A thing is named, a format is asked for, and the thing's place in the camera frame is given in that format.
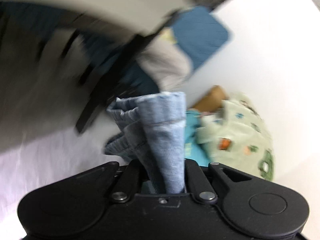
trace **metal screw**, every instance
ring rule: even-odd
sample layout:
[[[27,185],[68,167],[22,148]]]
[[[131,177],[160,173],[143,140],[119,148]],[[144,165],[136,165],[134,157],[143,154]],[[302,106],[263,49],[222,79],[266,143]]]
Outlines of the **metal screw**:
[[[166,199],[164,199],[164,198],[159,198],[159,203],[160,204],[167,204],[167,200]]]
[[[126,193],[119,191],[119,192],[112,193],[111,197],[114,200],[125,200],[128,196]]]
[[[213,200],[216,197],[216,195],[210,191],[203,191],[199,194],[199,197],[204,200]]]

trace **black plastic mount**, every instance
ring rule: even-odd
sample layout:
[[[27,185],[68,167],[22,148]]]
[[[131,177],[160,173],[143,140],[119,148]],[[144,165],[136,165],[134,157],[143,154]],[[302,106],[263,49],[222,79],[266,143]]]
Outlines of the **black plastic mount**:
[[[117,162],[28,193],[18,217],[25,239],[305,239],[297,192],[219,163],[185,161],[187,192],[141,194],[139,161]]]

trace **blue denim fabric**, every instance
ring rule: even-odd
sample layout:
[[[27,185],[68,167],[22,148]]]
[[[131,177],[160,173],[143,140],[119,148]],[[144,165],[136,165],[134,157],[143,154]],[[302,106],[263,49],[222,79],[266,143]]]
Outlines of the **blue denim fabric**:
[[[119,99],[108,107],[121,133],[110,139],[105,154],[129,161],[138,158],[156,193],[184,189],[185,94],[163,92]]]

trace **round button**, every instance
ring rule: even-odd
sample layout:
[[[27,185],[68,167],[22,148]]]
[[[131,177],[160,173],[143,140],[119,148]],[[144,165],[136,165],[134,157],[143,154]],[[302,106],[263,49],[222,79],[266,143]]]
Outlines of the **round button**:
[[[216,195],[213,192],[203,191],[199,194],[199,197],[204,200],[213,200]]]
[[[126,193],[122,192],[122,191],[119,191],[119,192],[115,192],[111,195],[111,197],[114,199],[114,200],[125,200],[128,196]]]
[[[253,210],[263,215],[277,215],[287,208],[285,199],[272,193],[254,195],[249,204]]]

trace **blue cushion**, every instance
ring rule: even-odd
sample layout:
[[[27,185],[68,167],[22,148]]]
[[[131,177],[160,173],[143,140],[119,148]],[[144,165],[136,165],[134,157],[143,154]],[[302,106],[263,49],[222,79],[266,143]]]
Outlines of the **blue cushion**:
[[[172,25],[181,49],[200,67],[227,40],[228,31],[203,6],[183,12]]]

